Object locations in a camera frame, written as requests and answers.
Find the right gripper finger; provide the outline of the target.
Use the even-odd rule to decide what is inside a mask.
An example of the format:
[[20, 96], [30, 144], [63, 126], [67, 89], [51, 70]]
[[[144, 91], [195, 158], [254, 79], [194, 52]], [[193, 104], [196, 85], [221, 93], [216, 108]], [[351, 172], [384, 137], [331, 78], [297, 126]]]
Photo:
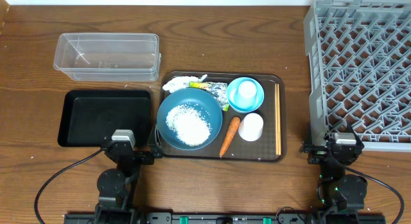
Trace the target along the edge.
[[353, 139], [355, 141], [361, 141], [361, 139], [359, 138], [359, 136], [357, 136], [353, 127], [350, 124], [347, 124], [347, 131], [353, 136]]
[[304, 138], [303, 145], [304, 146], [311, 146], [313, 144], [312, 141], [312, 132], [311, 132], [311, 124], [308, 125], [308, 132], [306, 137]]

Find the pile of white rice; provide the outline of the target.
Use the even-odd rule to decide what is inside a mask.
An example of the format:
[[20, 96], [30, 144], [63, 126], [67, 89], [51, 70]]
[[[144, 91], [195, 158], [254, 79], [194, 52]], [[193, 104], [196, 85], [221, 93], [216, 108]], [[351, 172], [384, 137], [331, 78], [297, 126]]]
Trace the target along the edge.
[[166, 124], [176, 133], [178, 140], [190, 147], [203, 144], [211, 135], [211, 125], [190, 105], [172, 108], [167, 113]]

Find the dark blue plate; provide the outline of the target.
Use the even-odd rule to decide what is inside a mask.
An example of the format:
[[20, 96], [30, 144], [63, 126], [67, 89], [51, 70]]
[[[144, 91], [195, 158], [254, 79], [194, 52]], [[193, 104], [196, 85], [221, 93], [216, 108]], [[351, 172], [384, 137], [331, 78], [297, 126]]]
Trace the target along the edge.
[[[211, 125], [211, 135], [203, 144], [190, 147], [178, 140], [176, 133], [167, 127], [167, 113], [178, 105], [190, 105], [194, 107]], [[165, 97], [157, 113], [157, 128], [161, 137], [167, 144], [178, 150], [194, 151], [211, 144], [220, 133], [222, 122], [223, 115], [218, 102], [208, 92], [194, 88], [181, 89]]]

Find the white pink cup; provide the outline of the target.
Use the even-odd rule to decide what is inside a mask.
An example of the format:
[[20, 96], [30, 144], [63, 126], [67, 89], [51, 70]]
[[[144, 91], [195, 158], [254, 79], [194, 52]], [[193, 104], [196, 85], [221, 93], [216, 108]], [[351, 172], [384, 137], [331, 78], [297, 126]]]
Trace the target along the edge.
[[263, 132], [264, 121], [257, 113], [247, 114], [240, 123], [238, 133], [243, 140], [252, 142], [258, 140]]

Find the light blue bowl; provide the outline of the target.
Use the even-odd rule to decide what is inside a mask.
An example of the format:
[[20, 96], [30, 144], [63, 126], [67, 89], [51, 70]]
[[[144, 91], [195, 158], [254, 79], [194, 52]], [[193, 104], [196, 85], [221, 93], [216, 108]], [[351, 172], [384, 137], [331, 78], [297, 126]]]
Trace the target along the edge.
[[[240, 101], [236, 97], [237, 96], [236, 92], [237, 92], [238, 85], [245, 80], [250, 80], [255, 83], [257, 87], [257, 93], [253, 99]], [[261, 84], [253, 78], [240, 77], [240, 78], [234, 79], [231, 83], [228, 84], [227, 99], [228, 99], [229, 105], [235, 111], [239, 113], [249, 113], [249, 112], [253, 112], [257, 110], [262, 105], [264, 101], [264, 97], [265, 97], [265, 93], [264, 93], [264, 90]]]

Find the light blue cup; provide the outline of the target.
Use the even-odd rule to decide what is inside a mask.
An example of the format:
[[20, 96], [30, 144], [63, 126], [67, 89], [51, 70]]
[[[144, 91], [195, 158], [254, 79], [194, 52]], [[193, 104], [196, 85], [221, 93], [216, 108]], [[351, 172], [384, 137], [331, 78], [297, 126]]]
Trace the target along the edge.
[[253, 99], [257, 93], [257, 87], [254, 82], [250, 80], [245, 80], [238, 85], [237, 88], [237, 98], [240, 101], [245, 101], [248, 99]]

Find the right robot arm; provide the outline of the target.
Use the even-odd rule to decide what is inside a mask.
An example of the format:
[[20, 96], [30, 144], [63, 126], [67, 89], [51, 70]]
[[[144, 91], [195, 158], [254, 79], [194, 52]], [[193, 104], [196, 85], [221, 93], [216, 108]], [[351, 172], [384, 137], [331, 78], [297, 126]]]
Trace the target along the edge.
[[359, 223], [358, 211], [365, 206], [367, 180], [347, 174], [346, 167], [357, 160], [363, 142], [351, 126], [335, 133], [324, 144], [314, 144], [311, 129], [300, 148], [308, 154], [308, 163], [320, 167], [317, 196], [322, 207], [305, 217], [305, 223]]

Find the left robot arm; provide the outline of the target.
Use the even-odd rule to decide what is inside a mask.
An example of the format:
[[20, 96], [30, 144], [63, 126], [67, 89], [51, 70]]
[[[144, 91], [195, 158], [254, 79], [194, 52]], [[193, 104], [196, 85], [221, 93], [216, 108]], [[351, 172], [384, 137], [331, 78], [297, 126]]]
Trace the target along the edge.
[[143, 211], [134, 207], [134, 196], [140, 169], [162, 157], [159, 131], [152, 128], [148, 151], [135, 151], [136, 140], [131, 130], [116, 130], [100, 150], [116, 167], [104, 171], [97, 180], [99, 191], [95, 223], [146, 223]]

